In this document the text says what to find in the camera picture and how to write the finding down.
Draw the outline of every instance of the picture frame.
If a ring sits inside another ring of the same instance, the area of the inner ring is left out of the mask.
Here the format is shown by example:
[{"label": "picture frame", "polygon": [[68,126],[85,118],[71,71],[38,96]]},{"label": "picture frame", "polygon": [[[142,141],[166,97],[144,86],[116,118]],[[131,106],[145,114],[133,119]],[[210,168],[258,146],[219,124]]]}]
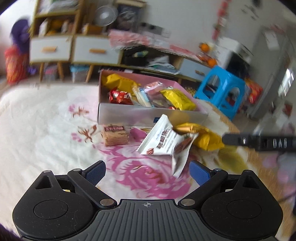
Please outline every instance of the picture frame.
[{"label": "picture frame", "polygon": [[113,28],[136,33],[146,2],[140,0],[116,0],[114,5],[118,10],[118,17],[113,24]]}]

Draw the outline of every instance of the yellow snack package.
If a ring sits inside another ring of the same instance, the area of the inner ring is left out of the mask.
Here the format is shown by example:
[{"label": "yellow snack package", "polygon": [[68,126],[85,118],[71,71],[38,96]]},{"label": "yellow snack package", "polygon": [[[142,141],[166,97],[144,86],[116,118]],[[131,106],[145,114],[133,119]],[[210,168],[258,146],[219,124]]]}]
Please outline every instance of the yellow snack package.
[{"label": "yellow snack package", "polygon": [[161,94],[168,99],[174,107],[179,110],[195,110],[196,105],[178,89],[165,89],[160,91]]},{"label": "yellow snack package", "polygon": [[199,133],[198,137],[193,142],[193,145],[206,151],[219,150],[225,146],[221,136],[199,124],[184,123],[175,126],[174,131],[179,134]]},{"label": "yellow snack package", "polygon": [[106,86],[109,90],[117,87],[120,91],[125,91],[131,94],[133,94],[133,85],[140,85],[135,81],[122,77],[118,74],[111,74],[107,77],[102,76],[102,84]]}]

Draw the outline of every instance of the snack box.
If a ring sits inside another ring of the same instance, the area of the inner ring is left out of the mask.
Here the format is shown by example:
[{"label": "snack box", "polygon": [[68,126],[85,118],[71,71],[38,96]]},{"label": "snack box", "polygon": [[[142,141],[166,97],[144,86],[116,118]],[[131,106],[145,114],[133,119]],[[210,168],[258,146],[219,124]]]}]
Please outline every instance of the snack box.
[{"label": "snack box", "polygon": [[[164,108],[142,107],[124,104],[109,103],[109,90],[101,83],[102,76],[110,74],[118,74],[125,78],[129,78],[142,86],[155,81],[160,81],[166,86],[172,86],[181,90],[192,102],[197,106],[195,111],[181,111]],[[197,123],[202,125],[207,119],[208,113],[200,104],[200,100],[194,99],[181,85],[172,80],[146,76],[142,74],[125,73],[119,71],[102,70],[99,78],[99,110],[98,124],[118,124],[123,126],[151,126],[153,127],[162,114],[168,116],[173,126],[185,122]]]}]

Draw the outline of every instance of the wooden handle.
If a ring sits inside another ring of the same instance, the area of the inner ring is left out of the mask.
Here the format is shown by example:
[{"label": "wooden handle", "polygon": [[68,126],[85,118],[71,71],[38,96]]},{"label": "wooden handle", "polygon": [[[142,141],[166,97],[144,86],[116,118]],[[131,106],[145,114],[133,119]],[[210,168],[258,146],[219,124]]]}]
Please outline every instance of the wooden handle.
[{"label": "wooden handle", "polygon": [[42,49],[42,52],[46,52],[46,53],[53,53],[56,52],[57,47],[44,47]]},{"label": "wooden handle", "polygon": [[195,72],[196,72],[197,74],[201,75],[201,76],[205,76],[205,73],[203,73],[203,72],[200,72],[200,71],[198,71],[198,70],[196,70]]},{"label": "wooden handle", "polygon": [[105,49],[90,49],[89,52],[90,53],[106,54],[107,53],[107,50],[105,50]]}]

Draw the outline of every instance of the wooden leg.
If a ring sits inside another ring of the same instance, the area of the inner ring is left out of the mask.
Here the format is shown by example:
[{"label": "wooden leg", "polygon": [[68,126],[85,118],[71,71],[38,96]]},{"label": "wooden leg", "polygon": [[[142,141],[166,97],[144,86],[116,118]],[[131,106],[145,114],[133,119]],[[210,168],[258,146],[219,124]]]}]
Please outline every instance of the wooden leg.
[{"label": "wooden leg", "polygon": [[61,62],[57,63],[57,70],[59,72],[59,78],[61,81],[64,81],[64,70],[63,70],[63,65]]},{"label": "wooden leg", "polygon": [[182,78],[178,78],[178,84],[181,85],[182,83]]},{"label": "wooden leg", "polygon": [[40,82],[41,82],[42,79],[43,79],[44,64],[45,64],[45,63],[41,63],[41,65],[40,65],[40,71],[39,71],[39,81],[40,81]]},{"label": "wooden leg", "polygon": [[92,64],[90,67],[89,67],[89,72],[87,73],[87,77],[86,77],[86,80],[85,82],[88,83],[90,78],[91,78],[91,75],[92,75],[92,72],[94,71],[94,65]]}]

